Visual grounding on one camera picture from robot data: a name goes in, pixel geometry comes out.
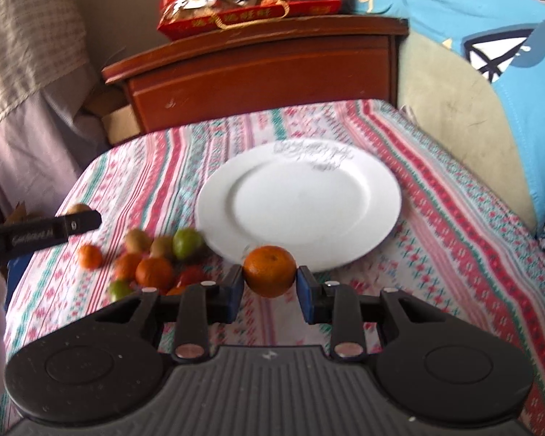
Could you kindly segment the white ceramic plate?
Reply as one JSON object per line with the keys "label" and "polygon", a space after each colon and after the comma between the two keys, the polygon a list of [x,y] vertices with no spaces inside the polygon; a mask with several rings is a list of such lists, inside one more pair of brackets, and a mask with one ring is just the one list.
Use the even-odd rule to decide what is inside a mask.
{"label": "white ceramic plate", "polygon": [[195,225],[230,263],[274,245],[317,273],[378,247],[401,205],[397,178],[374,154],[300,138],[254,147],[217,168],[199,192]]}

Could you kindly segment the cardboard box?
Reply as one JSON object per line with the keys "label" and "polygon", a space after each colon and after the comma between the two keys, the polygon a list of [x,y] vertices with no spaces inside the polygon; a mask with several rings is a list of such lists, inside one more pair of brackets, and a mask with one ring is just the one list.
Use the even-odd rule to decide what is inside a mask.
{"label": "cardboard box", "polygon": [[133,107],[121,88],[95,86],[83,103],[83,109],[101,120],[108,142],[124,144],[141,135]]}

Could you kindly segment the large orange mandarin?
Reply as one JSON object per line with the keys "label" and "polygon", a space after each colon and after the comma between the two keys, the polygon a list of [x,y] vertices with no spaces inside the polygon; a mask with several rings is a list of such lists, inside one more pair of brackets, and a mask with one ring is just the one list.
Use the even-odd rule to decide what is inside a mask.
{"label": "large orange mandarin", "polygon": [[141,287],[155,287],[167,292],[176,284],[176,275],[171,263],[162,257],[148,257],[138,263],[136,282]]}

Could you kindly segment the grey checkered cloth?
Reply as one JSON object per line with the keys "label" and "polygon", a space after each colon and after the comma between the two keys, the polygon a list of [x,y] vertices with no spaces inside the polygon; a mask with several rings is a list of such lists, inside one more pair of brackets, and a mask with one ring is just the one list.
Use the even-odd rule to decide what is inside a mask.
{"label": "grey checkered cloth", "polygon": [[0,0],[0,208],[55,214],[107,150],[76,0]]}

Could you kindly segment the small green lime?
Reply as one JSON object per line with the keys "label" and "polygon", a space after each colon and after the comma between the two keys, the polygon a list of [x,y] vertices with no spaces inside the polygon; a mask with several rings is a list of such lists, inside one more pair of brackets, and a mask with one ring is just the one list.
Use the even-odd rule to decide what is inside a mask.
{"label": "small green lime", "polygon": [[107,293],[112,303],[122,300],[134,292],[134,289],[124,280],[113,280],[109,283]]}

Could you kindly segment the patterned red green tablecloth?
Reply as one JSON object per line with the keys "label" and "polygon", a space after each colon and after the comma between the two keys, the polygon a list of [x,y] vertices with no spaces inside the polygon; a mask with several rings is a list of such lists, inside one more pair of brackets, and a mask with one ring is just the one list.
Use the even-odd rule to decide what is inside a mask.
{"label": "patterned red green tablecloth", "polygon": [[532,360],[534,387],[522,413],[545,435],[545,253],[501,200],[401,114],[376,100],[279,108],[172,128],[102,154],[66,197],[102,215],[97,231],[36,253],[8,306],[5,351],[16,353],[108,302],[113,268],[90,272],[76,253],[92,243],[109,260],[130,229],[172,233],[194,221],[206,179],[230,158],[289,138],[353,145],[397,177],[401,215],[363,258],[319,280],[363,294],[400,288],[513,343]]}

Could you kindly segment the brown kiwi fruit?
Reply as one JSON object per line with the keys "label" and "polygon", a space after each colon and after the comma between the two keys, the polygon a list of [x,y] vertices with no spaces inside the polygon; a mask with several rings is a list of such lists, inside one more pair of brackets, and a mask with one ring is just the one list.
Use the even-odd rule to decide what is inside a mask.
{"label": "brown kiwi fruit", "polygon": [[149,255],[154,258],[171,260],[174,257],[173,237],[170,235],[157,236],[151,242]]}
{"label": "brown kiwi fruit", "polygon": [[130,254],[148,254],[152,238],[141,229],[130,229],[124,236],[124,246]]}
{"label": "brown kiwi fruit", "polygon": [[74,215],[78,213],[84,213],[85,211],[90,211],[91,208],[89,205],[78,203],[70,206],[68,210],[66,211],[67,215]]}

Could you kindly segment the blue printed cloth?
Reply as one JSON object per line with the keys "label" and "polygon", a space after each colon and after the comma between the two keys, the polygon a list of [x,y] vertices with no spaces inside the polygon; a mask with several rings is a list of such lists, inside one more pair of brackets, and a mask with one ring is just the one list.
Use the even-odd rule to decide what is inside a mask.
{"label": "blue printed cloth", "polygon": [[346,10],[406,21],[408,33],[444,44],[490,83],[514,136],[540,229],[545,223],[545,2],[350,0]]}

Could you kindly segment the small orange mandarin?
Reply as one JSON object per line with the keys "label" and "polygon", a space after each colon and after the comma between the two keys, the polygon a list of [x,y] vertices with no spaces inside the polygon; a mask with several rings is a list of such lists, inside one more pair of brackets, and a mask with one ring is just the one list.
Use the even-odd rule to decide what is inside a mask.
{"label": "small orange mandarin", "polygon": [[84,270],[99,269],[103,262],[103,253],[101,249],[94,244],[83,244],[77,250],[77,259],[79,265]]}

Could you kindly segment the red cherry tomato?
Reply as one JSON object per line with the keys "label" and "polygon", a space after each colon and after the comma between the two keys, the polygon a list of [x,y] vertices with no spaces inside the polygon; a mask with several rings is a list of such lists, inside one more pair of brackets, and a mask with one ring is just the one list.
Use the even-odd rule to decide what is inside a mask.
{"label": "red cherry tomato", "polygon": [[192,265],[185,267],[180,271],[176,286],[180,288],[185,288],[187,286],[191,286],[192,284],[201,283],[204,280],[207,280],[207,277],[202,267]]}

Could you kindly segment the brown wooden cabinet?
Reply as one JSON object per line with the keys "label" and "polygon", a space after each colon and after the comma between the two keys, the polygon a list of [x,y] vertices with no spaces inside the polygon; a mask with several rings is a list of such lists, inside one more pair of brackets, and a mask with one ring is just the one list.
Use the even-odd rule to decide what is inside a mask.
{"label": "brown wooden cabinet", "polygon": [[191,36],[102,71],[141,132],[336,100],[397,101],[404,20],[314,16]]}

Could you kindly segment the green lime fruit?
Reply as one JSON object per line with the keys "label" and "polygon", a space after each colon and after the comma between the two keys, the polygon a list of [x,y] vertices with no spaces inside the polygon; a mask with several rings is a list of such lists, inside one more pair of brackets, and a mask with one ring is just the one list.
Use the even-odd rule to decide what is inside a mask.
{"label": "green lime fruit", "polygon": [[178,229],[172,241],[173,254],[179,261],[189,261],[195,258],[205,248],[202,235],[192,227]]}

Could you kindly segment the beige sofa cushion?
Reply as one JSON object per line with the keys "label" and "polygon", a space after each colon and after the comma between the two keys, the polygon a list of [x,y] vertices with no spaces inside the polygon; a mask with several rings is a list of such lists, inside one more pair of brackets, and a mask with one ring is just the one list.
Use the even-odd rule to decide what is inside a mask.
{"label": "beige sofa cushion", "polygon": [[497,94],[469,62],[410,32],[400,44],[397,107],[534,231],[523,164]]}

